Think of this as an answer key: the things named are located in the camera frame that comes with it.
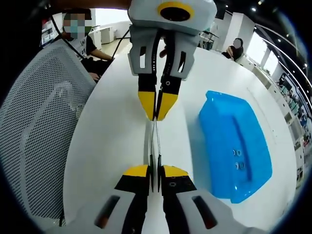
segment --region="white table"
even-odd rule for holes
[[[164,61],[157,61],[158,76]],[[221,55],[196,50],[195,64],[188,80],[181,84],[179,101],[159,123],[163,164],[180,167],[191,178],[194,174],[197,188],[209,189],[204,136],[198,123],[198,113],[208,90],[247,100],[258,118],[271,155],[272,177],[240,204],[222,201],[242,224],[270,229],[294,197],[296,159],[278,105],[258,78],[244,67]],[[108,187],[113,188],[128,167],[144,162],[146,128],[145,113],[137,97],[137,78],[131,75],[127,56],[120,55],[92,92],[71,141],[64,173],[67,223],[75,218],[83,204],[101,196]],[[143,233],[167,233],[159,204],[161,197],[152,194],[144,224],[149,229],[145,232],[143,228]]]
[[[157,125],[162,163],[179,167],[193,178],[190,141],[181,103],[178,101],[166,119]],[[83,204],[114,188],[129,167],[148,163],[151,128],[152,122],[146,118],[138,99],[137,77],[131,74],[128,57],[118,56],[90,95],[72,137],[63,185],[67,223],[74,220]],[[156,131],[154,135],[157,158]],[[158,213],[163,213],[162,197],[151,194],[144,224],[148,229],[154,225],[151,229],[155,234],[166,233],[168,227],[155,222],[159,217],[160,222],[165,222],[165,216]]]

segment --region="hand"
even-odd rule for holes
[[[92,77],[92,79],[93,79],[94,81],[98,81],[99,78],[100,78],[100,77],[99,77],[97,74],[95,74],[95,73],[89,72],[89,74],[90,74],[90,76]]]
[[[231,47],[228,47],[227,50],[226,50],[226,52],[228,52],[228,54],[229,54],[231,57],[233,57],[233,51],[232,51]]]
[[[165,57],[167,55],[167,46],[159,53],[159,56],[161,58]]]

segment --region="screw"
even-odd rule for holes
[[[239,168],[240,168],[240,169],[244,169],[244,168],[245,168],[244,162],[240,162],[240,163],[239,163]]]

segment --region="gray mesh chair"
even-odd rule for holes
[[[59,40],[28,64],[0,109],[5,176],[41,228],[60,218],[68,148],[94,86],[74,52]]]

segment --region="blue plastic tray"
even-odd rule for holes
[[[272,176],[268,146],[247,101],[208,91],[199,113],[209,157],[212,194],[240,203]]]

